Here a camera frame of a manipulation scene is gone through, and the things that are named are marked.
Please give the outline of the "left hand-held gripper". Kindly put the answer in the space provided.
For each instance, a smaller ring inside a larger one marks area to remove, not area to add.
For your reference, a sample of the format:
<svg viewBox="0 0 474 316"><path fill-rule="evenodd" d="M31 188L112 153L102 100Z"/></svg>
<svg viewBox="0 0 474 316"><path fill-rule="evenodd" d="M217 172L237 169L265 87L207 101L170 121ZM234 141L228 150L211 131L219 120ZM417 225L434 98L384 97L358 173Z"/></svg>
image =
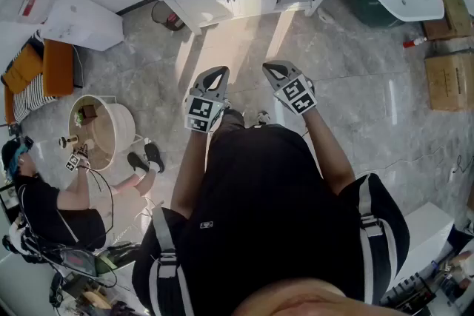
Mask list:
<svg viewBox="0 0 474 316"><path fill-rule="evenodd" d="M211 67L200 73L185 102L184 126L192 131L208 133L225 106L225 93L230 76L226 66Z"/></svg>

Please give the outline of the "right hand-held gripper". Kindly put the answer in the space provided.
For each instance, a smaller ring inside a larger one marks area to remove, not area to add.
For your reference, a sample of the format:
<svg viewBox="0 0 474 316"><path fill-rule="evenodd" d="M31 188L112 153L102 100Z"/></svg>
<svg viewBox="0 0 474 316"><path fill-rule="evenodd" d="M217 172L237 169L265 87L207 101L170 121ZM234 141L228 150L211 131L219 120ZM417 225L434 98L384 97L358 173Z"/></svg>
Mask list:
<svg viewBox="0 0 474 316"><path fill-rule="evenodd" d="M296 115L303 115L317 104L307 78L290 61L273 60L263 63L262 71L271 87L276 90L274 96ZM282 78L293 78L281 89Z"/></svg>

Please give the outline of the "person's right forearm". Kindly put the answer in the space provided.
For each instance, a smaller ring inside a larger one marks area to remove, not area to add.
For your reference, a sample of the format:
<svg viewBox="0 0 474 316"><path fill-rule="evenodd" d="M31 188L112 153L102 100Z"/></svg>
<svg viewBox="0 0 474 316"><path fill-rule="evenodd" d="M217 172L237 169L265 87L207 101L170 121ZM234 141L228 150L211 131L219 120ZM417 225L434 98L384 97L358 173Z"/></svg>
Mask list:
<svg viewBox="0 0 474 316"><path fill-rule="evenodd" d="M322 178L330 190L339 195L346 186L356 180L353 168L318 110L313 107L302 116L313 143Z"/></svg>

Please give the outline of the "person's left forearm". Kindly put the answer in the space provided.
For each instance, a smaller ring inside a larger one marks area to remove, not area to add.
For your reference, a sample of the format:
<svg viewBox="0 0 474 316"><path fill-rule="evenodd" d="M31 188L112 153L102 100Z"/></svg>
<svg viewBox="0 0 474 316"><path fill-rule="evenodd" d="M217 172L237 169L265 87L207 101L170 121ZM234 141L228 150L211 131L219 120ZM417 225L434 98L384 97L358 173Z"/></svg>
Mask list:
<svg viewBox="0 0 474 316"><path fill-rule="evenodd" d="M170 208L188 219L201 193L207 157L207 134L192 131L173 188Z"/></svg>

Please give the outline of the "person's black trousers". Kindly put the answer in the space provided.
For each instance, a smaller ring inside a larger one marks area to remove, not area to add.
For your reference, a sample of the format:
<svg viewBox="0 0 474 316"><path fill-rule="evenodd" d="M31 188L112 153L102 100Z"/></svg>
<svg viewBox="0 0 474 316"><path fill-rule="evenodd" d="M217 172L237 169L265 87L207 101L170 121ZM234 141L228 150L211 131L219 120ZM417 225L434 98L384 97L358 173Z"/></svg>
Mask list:
<svg viewBox="0 0 474 316"><path fill-rule="evenodd" d="M232 132L245 128L244 117L237 110L227 108L223 111L221 123L216 130L219 133Z"/></svg>

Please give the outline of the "black mesh waste bin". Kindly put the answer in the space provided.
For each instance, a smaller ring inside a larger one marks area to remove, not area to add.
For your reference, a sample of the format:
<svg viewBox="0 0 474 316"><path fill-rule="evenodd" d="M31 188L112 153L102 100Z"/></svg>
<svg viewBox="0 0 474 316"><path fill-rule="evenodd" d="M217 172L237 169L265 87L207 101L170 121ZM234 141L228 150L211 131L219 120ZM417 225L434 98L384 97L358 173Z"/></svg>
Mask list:
<svg viewBox="0 0 474 316"><path fill-rule="evenodd" d="M185 23L164 1L157 1L153 5L151 17L155 23L161 24L173 32L185 27Z"/></svg>

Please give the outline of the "round beige side table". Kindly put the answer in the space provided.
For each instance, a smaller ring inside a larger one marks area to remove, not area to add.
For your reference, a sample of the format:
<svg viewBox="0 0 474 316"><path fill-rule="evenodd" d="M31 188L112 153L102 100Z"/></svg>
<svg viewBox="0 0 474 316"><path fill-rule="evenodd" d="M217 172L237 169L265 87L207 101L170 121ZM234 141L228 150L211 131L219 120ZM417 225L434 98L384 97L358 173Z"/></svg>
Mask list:
<svg viewBox="0 0 474 316"><path fill-rule="evenodd" d="M97 116L83 120L82 126L77 127L74 113L89 104L96 108ZM70 111L68 130L71 136L78 138L78 144L88 146L90 166L97 171L109 168L117 154L143 139L136 133L131 112L118 103L114 95L83 95L78 98Z"/></svg>

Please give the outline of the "person's black shirt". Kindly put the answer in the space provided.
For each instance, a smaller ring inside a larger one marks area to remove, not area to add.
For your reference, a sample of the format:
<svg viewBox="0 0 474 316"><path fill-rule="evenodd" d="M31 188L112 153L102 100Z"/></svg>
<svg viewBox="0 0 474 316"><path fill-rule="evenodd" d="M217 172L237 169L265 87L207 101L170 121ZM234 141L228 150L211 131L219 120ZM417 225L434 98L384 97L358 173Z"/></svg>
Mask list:
<svg viewBox="0 0 474 316"><path fill-rule="evenodd" d="M230 316L259 289L301 278L363 300L363 231L379 301L410 246L406 221L377 175L334 194L303 138L283 127L220 135L192 215L163 213L195 316Z"/></svg>

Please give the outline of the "white rectangular box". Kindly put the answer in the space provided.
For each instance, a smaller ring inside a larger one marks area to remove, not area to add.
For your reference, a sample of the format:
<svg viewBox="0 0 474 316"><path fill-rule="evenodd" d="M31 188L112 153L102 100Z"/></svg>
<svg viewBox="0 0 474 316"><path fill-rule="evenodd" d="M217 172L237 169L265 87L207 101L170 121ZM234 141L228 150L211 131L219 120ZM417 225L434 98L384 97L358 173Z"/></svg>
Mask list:
<svg viewBox="0 0 474 316"><path fill-rule="evenodd" d="M41 37L105 51L124 40L123 19L91 0L55 0Z"/></svg>

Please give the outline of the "cardboard box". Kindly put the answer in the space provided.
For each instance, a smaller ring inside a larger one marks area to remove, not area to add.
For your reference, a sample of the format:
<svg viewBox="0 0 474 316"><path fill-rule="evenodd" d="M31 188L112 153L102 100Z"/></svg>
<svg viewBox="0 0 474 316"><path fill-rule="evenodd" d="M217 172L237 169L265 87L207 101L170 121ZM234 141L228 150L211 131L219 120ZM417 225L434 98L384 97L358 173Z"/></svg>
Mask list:
<svg viewBox="0 0 474 316"><path fill-rule="evenodd" d="M474 49L429 57L424 62L432 110L474 110Z"/></svg>
<svg viewBox="0 0 474 316"><path fill-rule="evenodd" d="M464 0L443 0L444 17L423 22L429 41L468 37L473 34L470 14Z"/></svg>

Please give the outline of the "orange pillow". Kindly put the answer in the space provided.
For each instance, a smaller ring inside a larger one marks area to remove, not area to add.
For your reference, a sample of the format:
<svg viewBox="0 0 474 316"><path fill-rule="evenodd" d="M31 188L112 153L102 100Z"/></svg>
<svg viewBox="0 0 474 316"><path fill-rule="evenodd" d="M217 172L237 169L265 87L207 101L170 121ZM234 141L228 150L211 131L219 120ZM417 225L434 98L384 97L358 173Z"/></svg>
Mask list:
<svg viewBox="0 0 474 316"><path fill-rule="evenodd" d="M43 72L43 61L31 44L26 44L12 65L1 76L2 83L13 93L22 92Z"/></svg>

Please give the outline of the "white low platform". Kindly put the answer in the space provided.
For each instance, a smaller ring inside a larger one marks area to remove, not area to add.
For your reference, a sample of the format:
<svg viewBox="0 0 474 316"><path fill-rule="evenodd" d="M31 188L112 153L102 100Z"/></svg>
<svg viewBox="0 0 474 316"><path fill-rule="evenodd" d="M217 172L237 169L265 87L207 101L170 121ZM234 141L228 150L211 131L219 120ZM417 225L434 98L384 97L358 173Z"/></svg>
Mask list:
<svg viewBox="0 0 474 316"><path fill-rule="evenodd" d="M390 288L429 266L440 255L454 224L454 218L430 202L407 215L405 221L410 232L410 247Z"/></svg>

